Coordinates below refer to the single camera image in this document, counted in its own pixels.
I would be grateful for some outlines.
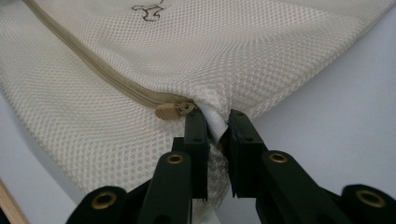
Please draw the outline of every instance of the drawing on fabric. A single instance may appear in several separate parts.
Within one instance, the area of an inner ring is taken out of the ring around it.
[[[143,20],[145,21],[158,21],[160,19],[160,12],[166,7],[161,6],[163,3],[163,0],[161,0],[161,3],[155,4],[155,5],[150,5],[150,6],[134,6],[132,7],[133,10],[138,11],[142,10],[146,13],[145,16],[143,16]]]

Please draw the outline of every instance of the mesh laundry bag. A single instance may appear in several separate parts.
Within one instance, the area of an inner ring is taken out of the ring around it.
[[[183,134],[184,119],[157,119],[150,106],[194,101],[216,143],[232,108],[251,118],[270,109],[394,2],[3,0],[0,80],[81,191],[130,190]],[[225,173],[212,147],[209,203],[195,214],[219,204]]]

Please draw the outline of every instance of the wooden stick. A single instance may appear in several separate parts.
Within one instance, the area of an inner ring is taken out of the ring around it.
[[[23,214],[22,210],[18,207],[18,204],[12,198],[8,192],[7,187],[0,179],[0,207],[4,214],[8,218],[11,224],[27,224],[29,223]]]

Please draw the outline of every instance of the zipper teeth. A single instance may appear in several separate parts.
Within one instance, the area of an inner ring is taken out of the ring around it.
[[[177,96],[172,93],[161,93],[161,92],[156,92],[156,91],[151,91],[148,89],[145,89],[138,85],[137,83],[134,83],[137,89],[140,89],[141,91],[145,91],[148,94],[160,94],[162,98],[170,98],[169,100],[157,100],[157,99],[152,99],[144,95],[142,92],[139,92],[138,90],[132,89],[128,87],[126,84],[122,83],[120,80],[118,80],[116,77],[112,76],[109,74],[110,72],[107,72],[106,69],[99,65],[98,62],[96,62],[90,55],[87,53],[85,50],[79,48],[71,38],[67,38],[67,35],[64,34],[64,32],[60,29],[57,28],[59,26],[56,21],[54,21],[46,12],[44,12],[41,7],[39,7],[33,0],[23,0],[23,2],[35,13],[35,15],[46,25],[56,36],[58,36],[59,39],[61,39],[67,47],[69,47],[71,50],[73,50],[77,56],[82,59],[82,61],[87,64],[92,70],[94,70],[95,74],[97,74],[99,77],[101,77],[104,81],[118,89],[119,91],[123,92],[130,98],[136,100],[138,103],[142,105],[146,105],[149,107],[156,107],[157,105],[162,105],[166,104],[169,102],[190,102],[191,100],[184,98],[182,96]],[[113,68],[111,68],[109,65],[107,65],[108,70],[113,70],[114,73],[117,73]]]

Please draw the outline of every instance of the zipper pull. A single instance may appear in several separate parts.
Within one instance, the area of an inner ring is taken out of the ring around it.
[[[164,105],[158,105],[155,108],[155,115],[159,119],[169,120],[178,119],[181,116],[185,116],[196,108],[194,103],[169,103]]]

